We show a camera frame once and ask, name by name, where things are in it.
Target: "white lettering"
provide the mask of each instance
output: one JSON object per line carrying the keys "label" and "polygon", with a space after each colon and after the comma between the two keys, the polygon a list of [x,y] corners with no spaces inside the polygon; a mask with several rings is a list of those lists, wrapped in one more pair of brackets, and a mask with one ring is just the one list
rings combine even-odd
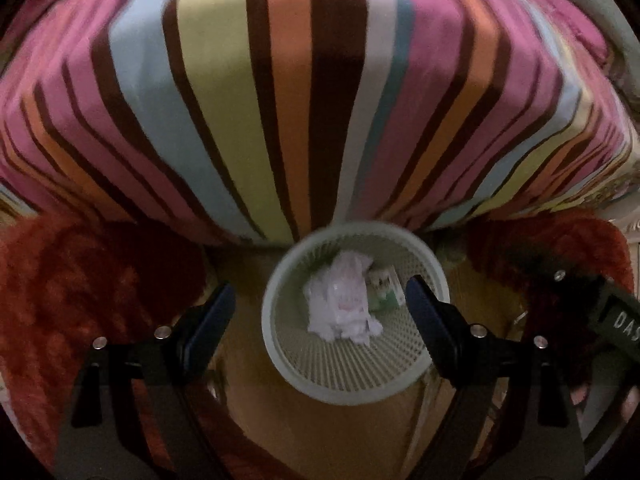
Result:
{"label": "white lettering", "polygon": [[620,328],[621,326],[624,325],[626,321],[626,312],[620,312],[620,314],[618,314],[618,318],[616,319],[616,322],[613,324],[613,328]]}

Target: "striped blanket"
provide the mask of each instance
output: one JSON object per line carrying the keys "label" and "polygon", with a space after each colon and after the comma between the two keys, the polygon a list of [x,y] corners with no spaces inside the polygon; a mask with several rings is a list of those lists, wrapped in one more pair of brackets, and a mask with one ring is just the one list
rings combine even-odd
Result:
{"label": "striped blanket", "polygon": [[0,51],[3,219],[289,244],[638,180],[616,53],[567,0],[27,0]]}

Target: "white plastic basket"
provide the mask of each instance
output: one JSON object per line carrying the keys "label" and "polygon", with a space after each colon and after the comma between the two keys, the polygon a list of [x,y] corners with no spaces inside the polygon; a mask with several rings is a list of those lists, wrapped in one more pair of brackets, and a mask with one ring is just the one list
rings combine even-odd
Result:
{"label": "white plastic basket", "polygon": [[284,256],[262,302],[262,335],[271,361],[300,392],[322,402],[353,406],[404,390],[428,368],[431,357],[406,307],[377,312],[383,333],[369,347],[350,340],[327,343],[308,333],[303,285],[341,249],[393,265],[402,286],[420,274],[441,301],[449,287],[436,257],[420,238],[382,222],[352,222],[316,231]]}

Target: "white object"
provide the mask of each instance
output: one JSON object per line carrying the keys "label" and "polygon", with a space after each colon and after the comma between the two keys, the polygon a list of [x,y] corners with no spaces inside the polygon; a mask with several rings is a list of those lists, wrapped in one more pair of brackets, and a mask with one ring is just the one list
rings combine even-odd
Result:
{"label": "white object", "polygon": [[370,336],[379,336],[382,325],[369,313],[364,273],[373,263],[366,254],[341,251],[328,267],[323,267],[305,283],[309,306],[307,330],[331,343],[336,338],[369,345]]}
{"label": "white object", "polygon": [[262,301],[262,335],[271,361],[300,392],[322,402],[357,405],[404,390],[427,370],[431,357],[406,306],[377,314],[383,326],[370,346],[309,333],[303,286],[340,250],[370,255],[394,266],[402,286],[420,274],[441,301],[449,287],[436,257],[420,238],[382,222],[352,222],[316,231],[278,264]]}

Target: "white stripe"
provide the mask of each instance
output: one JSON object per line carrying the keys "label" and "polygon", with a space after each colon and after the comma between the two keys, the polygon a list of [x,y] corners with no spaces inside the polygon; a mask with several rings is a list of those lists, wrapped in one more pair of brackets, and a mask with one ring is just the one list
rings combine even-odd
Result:
{"label": "white stripe", "polygon": [[364,65],[342,154],[333,222],[347,217],[362,152],[394,56],[398,0],[367,0],[367,10]]}

